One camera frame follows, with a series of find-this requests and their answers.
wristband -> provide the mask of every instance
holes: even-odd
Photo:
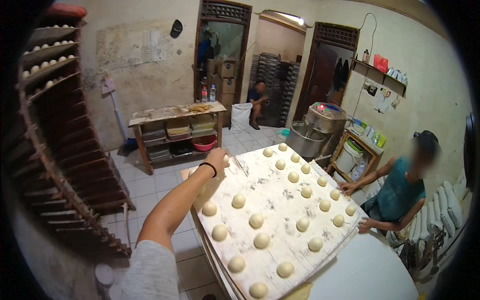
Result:
[[[198,167],[200,167],[201,165],[211,166],[212,169],[213,169],[213,172],[215,172],[215,175],[214,175],[212,178],[215,178],[215,176],[216,176],[216,169],[215,169],[215,167],[214,167],[211,163],[201,163],[201,164],[199,164]]]

plastic bowl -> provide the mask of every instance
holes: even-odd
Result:
[[[193,147],[197,151],[209,151],[216,143],[216,135],[202,136],[192,139]]]

plastic bucket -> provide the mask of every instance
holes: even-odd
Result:
[[[357,163],[357,160],[362,158],[363,153],[357,152],[348,143],[343,144],[342,152],[335,161],[336,167],[344,172],[348,173],[352,171],[353,167]]]
[[[333,173],[333,179],[334,179],[337,183],[347,182],[345,179],[343,179],[342,175],[340,175],[337,171],[335,171],[335,172]]]
[[[290,134],[289,129],[282,129],[282,131],[278,131],[275,135],[275,143],[280,144],[280,143],[285,143],[287,141],[288,135]]]

tiled floor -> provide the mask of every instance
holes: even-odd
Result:
[[[223,128],[223,147],[232,155],[238,155],[273,145],[275,133],[282,128],[260,127],[260,130],[249,127],[246,131],[235,134],[228,128]],[[153,176],[148,176],[138,150],[128,157],[116,153],[116,150],[110,152],[130,191],[130,198],[137,207],[136,211],[129,211],[128,215],[130,241],[134,249],[147,215],[171,189],[182,182],[180,171],[199,165],[201,160],[155,169]],[[123,243],[128,243],[123,213],[103,216],[102,222],[110,233],[115,234]],[[201,300],[207,294],[213,294],[217,300],[222,300],[224,296],[210,271],[190,212],[173,234],[172,245],[177,260],[180,300]],[[119,280],[125,271],[124,268],[117,270]]]

man's hand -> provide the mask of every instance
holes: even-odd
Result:
[[[224,162],[223,158],[225,157],[225,150],[222,148],[216,148],[210,151],[204,162],[212,164],[217,172],[221,172],[223,168],[229,166],[228,162]]]
[[[345,196],[351,195],[359,187],[356,182],[341,182],[338,186]]]
[[[371,218],[362,218],[362,221],[359,222],[358,228],[359,233],[367,233],[370,231],[370,228],[375,228],[377,221]]]

